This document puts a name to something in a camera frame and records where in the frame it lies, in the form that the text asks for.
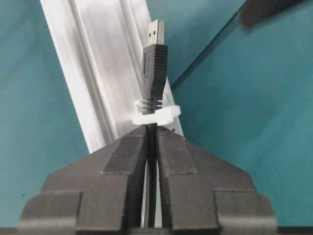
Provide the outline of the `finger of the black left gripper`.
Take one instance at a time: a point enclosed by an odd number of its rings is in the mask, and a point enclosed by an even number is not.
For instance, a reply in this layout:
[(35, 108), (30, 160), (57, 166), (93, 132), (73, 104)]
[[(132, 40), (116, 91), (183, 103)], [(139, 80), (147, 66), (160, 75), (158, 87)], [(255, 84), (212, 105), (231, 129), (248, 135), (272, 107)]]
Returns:
[(238, 19), (244, 27), (254, 27), (305, 0), (247, 0), (238, 11)]

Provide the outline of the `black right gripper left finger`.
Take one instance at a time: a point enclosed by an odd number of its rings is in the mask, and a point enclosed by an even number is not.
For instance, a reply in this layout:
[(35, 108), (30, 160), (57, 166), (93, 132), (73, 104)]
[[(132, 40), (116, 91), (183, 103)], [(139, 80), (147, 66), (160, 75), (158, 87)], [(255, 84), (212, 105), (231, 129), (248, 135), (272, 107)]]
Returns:
[(140, 126), (50, 174), (25, 205), (21, 235), (119, 235), (139, 227), (147, 158)]

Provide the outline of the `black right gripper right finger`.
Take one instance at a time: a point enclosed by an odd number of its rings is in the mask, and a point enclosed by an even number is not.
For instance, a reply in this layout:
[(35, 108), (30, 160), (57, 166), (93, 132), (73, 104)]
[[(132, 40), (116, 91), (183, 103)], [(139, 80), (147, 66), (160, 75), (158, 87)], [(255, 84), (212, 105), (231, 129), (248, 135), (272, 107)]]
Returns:
[(162, 225), (175, 235), (275, 235), (250, 175), (164, 127), (156, 131)]

